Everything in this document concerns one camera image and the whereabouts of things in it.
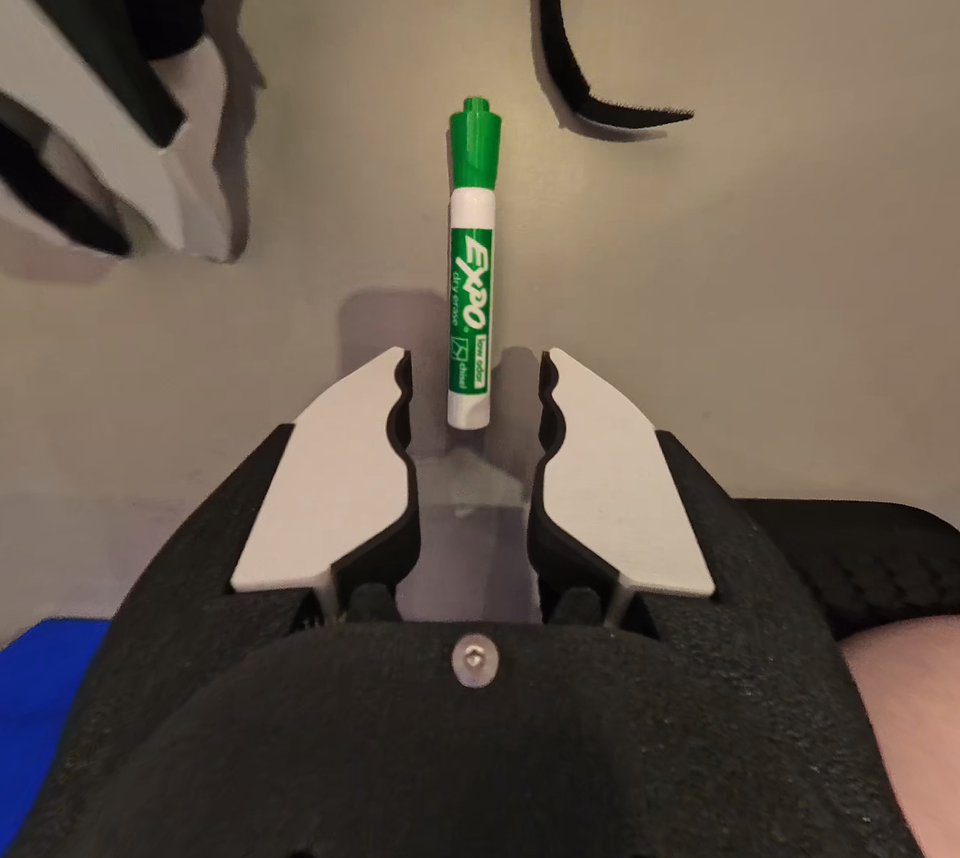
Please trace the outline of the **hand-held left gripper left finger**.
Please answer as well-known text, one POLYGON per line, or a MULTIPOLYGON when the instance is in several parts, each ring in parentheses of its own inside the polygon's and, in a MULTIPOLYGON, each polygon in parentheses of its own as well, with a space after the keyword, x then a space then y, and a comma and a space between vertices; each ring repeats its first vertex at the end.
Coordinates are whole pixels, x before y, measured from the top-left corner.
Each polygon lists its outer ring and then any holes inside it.
POLYGON ((391 347, 332 384, 295 420, 230 587, 309 589, 337 620, 367 584, 391 591, 420 552, 407 450, 412 360, 391 347))

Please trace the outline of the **person's left forearm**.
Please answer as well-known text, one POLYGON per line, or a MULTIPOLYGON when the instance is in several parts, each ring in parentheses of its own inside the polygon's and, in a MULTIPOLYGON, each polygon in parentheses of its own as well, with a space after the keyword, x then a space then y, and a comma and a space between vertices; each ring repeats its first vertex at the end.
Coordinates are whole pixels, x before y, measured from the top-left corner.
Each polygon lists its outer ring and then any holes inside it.
POLYGON ((885 624, 841 651, 918 846, 959 855, 959 618, 885 624))

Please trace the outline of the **green dry-erase marker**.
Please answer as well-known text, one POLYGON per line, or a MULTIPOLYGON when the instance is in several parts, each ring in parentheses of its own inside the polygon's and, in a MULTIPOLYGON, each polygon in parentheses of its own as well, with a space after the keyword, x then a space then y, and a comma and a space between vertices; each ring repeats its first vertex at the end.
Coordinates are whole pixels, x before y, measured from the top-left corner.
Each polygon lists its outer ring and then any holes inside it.
POLYGON ((447 423, 461 432, 491 419, 495 228, 501 118, 470 96, 449 119, 447 423))

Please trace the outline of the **blue plastic bin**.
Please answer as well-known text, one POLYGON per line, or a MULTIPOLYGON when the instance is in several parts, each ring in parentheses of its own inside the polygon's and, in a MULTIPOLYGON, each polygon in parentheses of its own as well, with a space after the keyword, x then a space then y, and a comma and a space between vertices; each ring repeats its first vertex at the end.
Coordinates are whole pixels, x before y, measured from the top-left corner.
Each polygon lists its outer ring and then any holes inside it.
POLYGON ((50 618, 1 649, 1 851, 36 798, 108 620, 50 618))

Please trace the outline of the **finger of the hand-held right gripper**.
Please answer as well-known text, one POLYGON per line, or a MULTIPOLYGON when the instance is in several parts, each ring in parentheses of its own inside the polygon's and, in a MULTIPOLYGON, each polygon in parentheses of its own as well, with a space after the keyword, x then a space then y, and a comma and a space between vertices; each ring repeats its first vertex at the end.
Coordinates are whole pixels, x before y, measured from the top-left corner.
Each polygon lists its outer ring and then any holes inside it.
POLYGON ((51 172, 17 128, 39 120, 182 250, 184 216, 163 152, 184 115, 138 48, 123 0, 2 0, 1 25, 2 124, 51 172))
POLYGON ((233 252, 233 220, 215 157, 227 74, 205 21, 207 0, 123 0, 144 58, 183 113, 163 152, 183 214, 183 251, 217 263, 233 252))

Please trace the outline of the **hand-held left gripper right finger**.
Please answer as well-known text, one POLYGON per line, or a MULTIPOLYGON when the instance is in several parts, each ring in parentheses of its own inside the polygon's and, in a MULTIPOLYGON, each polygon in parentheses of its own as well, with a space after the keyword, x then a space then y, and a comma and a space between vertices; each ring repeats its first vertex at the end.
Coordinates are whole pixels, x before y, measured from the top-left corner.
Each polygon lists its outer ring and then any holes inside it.
POLYGON ((548 619, 588 589, 622 622, 645 594, 708 600, 715 581, 657 430, 569 353, 541 359, 539 442, 527 552, 548 619))

